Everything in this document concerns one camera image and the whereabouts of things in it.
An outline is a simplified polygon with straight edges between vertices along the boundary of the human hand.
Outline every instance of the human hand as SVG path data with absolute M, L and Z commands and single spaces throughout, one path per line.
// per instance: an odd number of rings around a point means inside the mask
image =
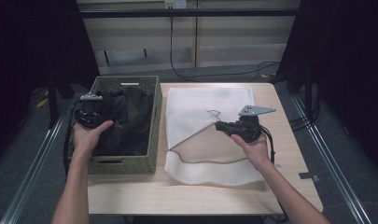
M 265 165 L 271 163 L 268 157 L 267 136 L 264 133 L 253 143 L 245 142 L 245 140 L 237 134 L 232 134 L 231 138 L 244 150 L 247 158 L 258 171 L 261 172 Z
M 87 129 L 80 123 L 73 126 L 73 142 L 75 144 L 74 157 L 88 160 L 91 157 L 93 149 L 99 141 L 99 136 L 113 124 L 112 120 L 107 120 L 95 129 Z

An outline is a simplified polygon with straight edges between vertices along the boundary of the cable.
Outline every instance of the cable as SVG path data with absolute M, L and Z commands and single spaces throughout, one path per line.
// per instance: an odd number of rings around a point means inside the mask
M 312 116 L 307 115 L 307 116 L 304 116 L 302 118 L 290 120 L 289 123 L 290 123 L 290 127 L 292 128 L 292 131 L 296 132 L 298 130 L 301 130 L 303 128 L 308 127 L 310 124 L 313 124 L 316 121 L 316 119 L 319 117 L 319 113 L 320 113 L 320 92 L 319 91 L 317 92 L 315 105 L 314 105 L 312 112 L 313 112 Z
M 261 126 L 261 125 L 260 125 L 260 127 L 261 127 L 261 130 L 263 131 L 263 133 L 264 133 L 265 135 L 267 135 L 268 140 L 270 141 L 270 147 L 271 147 L 270 161 L 271 161 L 273 164 L 275 164 L 275 151 L 273 150 L 273 137 L 271 136 L 271 133 L 270 133 L 270 131 L 269 131 L 267 128 L 265 128 L 264 126 Z M 282 212 L 283 212 L 284 215 L 285 215 L 285 218 L 283 218 L 283 219 L 280 220 L 280 221 L 281 221 L 281 222 L 288 222 L 288 221 L 289 221 L 289 218 L 288 218 L 288 216 L 287 216 L 287 213 L 285 212 L 284 207 L 282 207 L 282 204 L 280 204 L 279 201 L 278 201 L 278 203 L 279 203 L 279 206 L 280 206 L 281 209 L 282 209 Z
M 127 224 L 132 224 L 132 222 L 130 220 L 128 220 L 127 216 L 123 216 L 124 217 L 124 221 L 125 223 Z
M 182 78 L 182 79 L 185 79 L 185 80 L 189 80 L 189 81 L 194 81 L 194 82 L 200 82 L 199 80 L 195 80 L 193 79 L 194 77 L 219 77 L 219 76 L 242 76 L 242 75 L 247 75 L 247 74 L 250 74 L 250 73 L 257 73 L 256 76 L 254 78 L 252 78 L 251 80 L 249 80 L 248 82 L 252 82 L 254 80 L 256 80 L 258 77 L 259 77 L 259 71 L 264 69 L 264 68 L 267 68 L 267 67 L 270 67 L 274 64 L 277 64 L 277 63 L 280 63 L 280 62 L 262 62 L 260 64 L 258 64 L 258 68 L 256 70 L 252 70 L 252 71 L 248 71 L 248 72 L 243 72 L 243 73 L 225 73 L 225 74 L 206 74 L 206 75 L 196 75 L 196 76 L 184 76 L 184 75 L 181 75 L 179 74 L 175 68 L 174 68 L 174 62 L 173 62 L 173 57 L 172 57 L 172 43 L 173 43 L 173 39 L 172 39 L 172 36 L 173 36 L 173 32 L 174 32 L 174 18 L 171 17 L 170 18 L 170 21 L 171 21 L 171 33 L 170 33 L 170 51 L 169 51 L 169 61 L 170 61 L 170 64 L 171 64 L 171 67 L 172 67 L 172 70 L 175 72 L 175 74 Z M 260 66 L 264 63 L 269 63 L 268 65 L 264 66 L 264 67 L 261 67 Z

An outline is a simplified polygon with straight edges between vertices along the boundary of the wooden table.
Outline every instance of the wooden table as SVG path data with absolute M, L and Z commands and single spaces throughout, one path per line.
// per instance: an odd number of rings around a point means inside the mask
M 282 175 L 318 210 L 323 210 L 284 109 L 268 83 L 162 83 L 162 111 L 157 170 L 154 175 L 90 175 L 90 214 L 122 215 L 274 215 L 282 214 L 273 193 L 263 181 L 239 187 L 187 186 L 164 171 L 167 148 L 165 103 L 169 88 L 252 88 L 256 105 L 276 112 L 259 116 L 273 135 L 275 164 Z

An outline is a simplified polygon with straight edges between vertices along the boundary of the black controller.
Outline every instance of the black controller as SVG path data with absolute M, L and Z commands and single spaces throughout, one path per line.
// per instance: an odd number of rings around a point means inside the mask
M 261 125 L 259 124 L 259 117 L 244 117 L 241 116 L 235 122 L 218 121 L 215 123 L 216 130 L 224 132 L 226 135 L 238 134 L 247 143 L 256 141 L 261 135 Z
M 88 129 L 94 129 L 107 120 L 112 119 L 111 115 L 101 115 L 94 111 L 84 112 L 82 110 L 75 111 L 75 119 L 81 125 Z

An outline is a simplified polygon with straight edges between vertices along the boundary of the wicker basket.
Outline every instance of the wicker basket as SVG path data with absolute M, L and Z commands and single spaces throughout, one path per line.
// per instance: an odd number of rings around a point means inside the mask
M 136 87 L 145 93 L 154 93 L 154 104 L 145 156 L 93 156 L 89 163 L 90 175 L 154 174 L 156 172 L 162 93 L 159 77 L 98 77 L 91 93 L 98 91 L 120 91 L 123 87 Z M 73 155 L 71 144 L 68 157 Z

